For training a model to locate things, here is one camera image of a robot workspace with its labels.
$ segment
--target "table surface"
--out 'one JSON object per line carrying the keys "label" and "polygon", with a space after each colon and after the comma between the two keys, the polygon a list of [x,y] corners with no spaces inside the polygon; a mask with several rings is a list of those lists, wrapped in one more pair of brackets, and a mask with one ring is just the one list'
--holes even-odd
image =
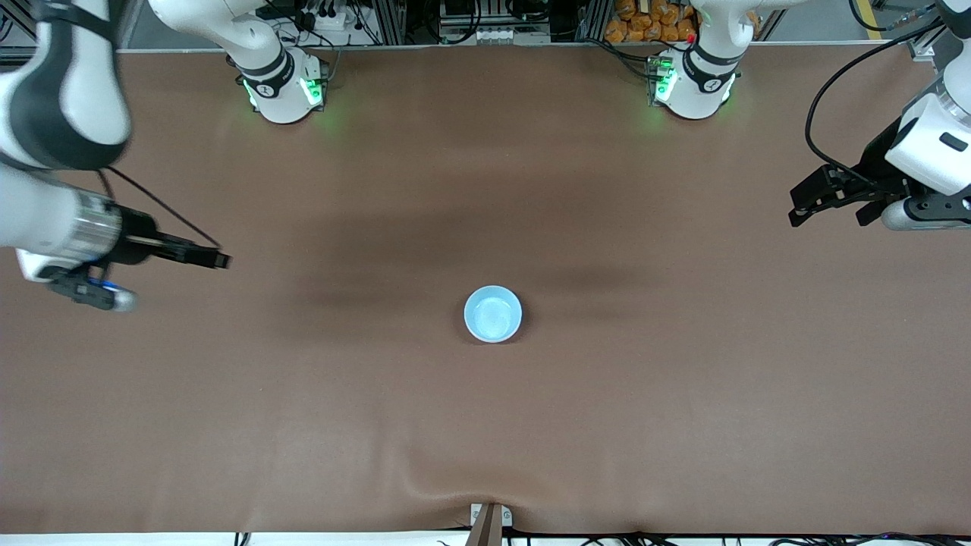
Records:
{"label": "table surface", "polygon": [[[349,52],[289,126],[221,55],[125,56],[120,167],[234,261],[117,268],[116,315],[3,252],[0,531],[434,529],[497,500],[531,531],[971,533],[967,235],[787,222],[807,106],[861,51],[753,48],[697,122],[594,49]],[[852,162],[930,77],[859,67],[820,145]],[[460,318],[493,283],[526,310],[501,346]]]}

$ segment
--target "brown table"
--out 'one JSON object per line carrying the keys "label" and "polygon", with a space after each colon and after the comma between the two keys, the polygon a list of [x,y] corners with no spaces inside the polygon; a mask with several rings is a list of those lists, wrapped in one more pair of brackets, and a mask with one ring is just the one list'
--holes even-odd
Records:
{"label": "brown table", "polygon": [[[126,56],[121,168],[235,260],[119,268],[142,306],[113,315],[2,254],[0,531],[432,529],[494,499],[547,532],[971,533],[967,234],[787,223],[806,108],[861,51],[753,48],[701,122],[603,51],[352,52],[292,126],[221,55]],[[873,59],[820,144],[853,161],[929,79]],[[514,343],[462,329],[489,283]]]}

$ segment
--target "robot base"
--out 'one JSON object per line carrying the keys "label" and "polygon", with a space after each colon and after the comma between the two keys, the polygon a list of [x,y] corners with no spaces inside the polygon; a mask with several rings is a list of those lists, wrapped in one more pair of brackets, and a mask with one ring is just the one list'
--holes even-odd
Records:
{"label": "robot base", "polygon": [[704,119],[718,111],[726,100],[735,83],[733,75],[727,83],[718,80],[719,87],[714,92],[703,92],[698,84],[687,76],[685,54],[674,49],[664,51],[659,56],[660,66],[656,73],[660,79],[648,82],[648,92],[659,104],[686,119]]}
{"label": "robot base", "polygon": [[259,112],[273,123],[294,123],[311,112],[323,110],[327,94],[328,65],[316,56],[298,48],[287,48],[295,64],[293,76],[280,89],[276,97],[264,97],[249,85],[254,112]]}

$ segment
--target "yellow strip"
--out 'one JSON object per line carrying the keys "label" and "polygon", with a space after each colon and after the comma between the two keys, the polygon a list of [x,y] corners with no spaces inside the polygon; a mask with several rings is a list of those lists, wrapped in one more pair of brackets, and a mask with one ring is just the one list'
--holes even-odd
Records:
{"label": "yellow strip", "polygon": [[[856,5],[859,7],[859,14],[866,21],[866,24],[870,26],[877,26],[877,18],[873,17],[873,7],[870,6],[869,0],[856,0]],[[870,37],[870,40],[880,40],[882,36],[876,30],[866,30],[866,35]]]}

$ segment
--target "light blue bowl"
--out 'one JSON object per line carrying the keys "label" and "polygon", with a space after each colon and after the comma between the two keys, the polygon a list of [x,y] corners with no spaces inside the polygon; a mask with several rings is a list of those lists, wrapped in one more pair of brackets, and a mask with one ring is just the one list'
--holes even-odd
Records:
{"label": "light blue bowl", "polygon": [[499,343],[513,337],[522,323],[522,305],[509,289],[482,287],[465,302],[465,326],[476,339]]}

